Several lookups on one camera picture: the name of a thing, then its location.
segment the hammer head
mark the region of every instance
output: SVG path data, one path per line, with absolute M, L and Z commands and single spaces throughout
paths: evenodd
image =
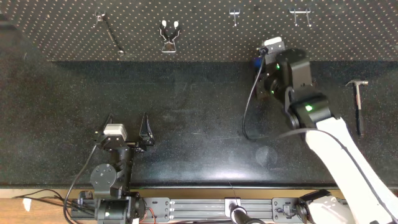
M 354 79 L 354 80 L 349 81 L 349 82 L 346 84 L 346 86 L 347 86 L 348 84 L 350 84 L 350 83 L 354 83 L 354 86 L 358 86 L 358 85 L 367 85 L 369 82 L 366 81 L 366 80 Z

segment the pegboard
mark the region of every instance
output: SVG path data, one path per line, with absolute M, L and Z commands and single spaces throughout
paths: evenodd
M 310 60 L 398 60 L 396 0 L 2 0 L 1 11 L 48 60 L 248 61 L 263 40 L 281 36 Z M 310 9 L 294 15 L 289 9 Z M 234 18 L 230 10 L 240 10 Z M 117 47 L 94 14 L 105 11 Z M 182 31 L 162 53 L 161 20 Z

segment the black tabletop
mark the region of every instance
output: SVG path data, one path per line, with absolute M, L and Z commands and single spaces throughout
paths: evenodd
M 252 99 L 248 141 L 241 119 L 254 78 L 250 62 L 46 62 L 35 54 L 0 60 L 1 187 L 68 187 L 112 113 L 135 140 L 147 112 L 157 140 L 134 157 L 132 187 L 332 187 L 335 183 L 276 100 Z M 313 80 L 347 122 L 359 150 L 398 187 L 398 63 L 312 62 Z M 353 78 L 361 87 L 366 137 L 355 134 Z M 97 151 L 78 187 L 89 187 Z

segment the green led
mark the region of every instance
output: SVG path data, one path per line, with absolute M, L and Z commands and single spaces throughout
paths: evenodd
M 307 106 L 305 106 L 305 109 L 306 109 L 308 112 L 310 112 L 313 108 L 312 108 L 312 106 L 307 105 Z

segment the wooden floor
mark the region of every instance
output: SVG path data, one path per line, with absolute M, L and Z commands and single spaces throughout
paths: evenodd
M 18 195 L 29 194 L 38 189 L 2 189 L 0 190 L 0 223 L 67 223 L 63 217 L 62 207 L 49 205 L 42 202 L 31 201 L 30 209 L 27 211 L 22 199 L 11 199 Z M 62 197 L 67 190 L 56 190 Z M 72 191 L 71 198 L 76 198 L 81 190 Z M 235 189 L 235 194 L 240 198 L 273 198 L 273 197 L 300 197 L 313 190 L 248 190 Z M 165 190 L 139 190 L 142 197 L 168 197 L 168 198 L 225 198 L 234 197 L 231 189 L 165 189 Z M 335 197 L 343 198 L 339 190 L 331 190 Z M 53 196 L 52 192 L 41 192 L 30 197 Z M 86 221 L 79 223 L 96 223 Z

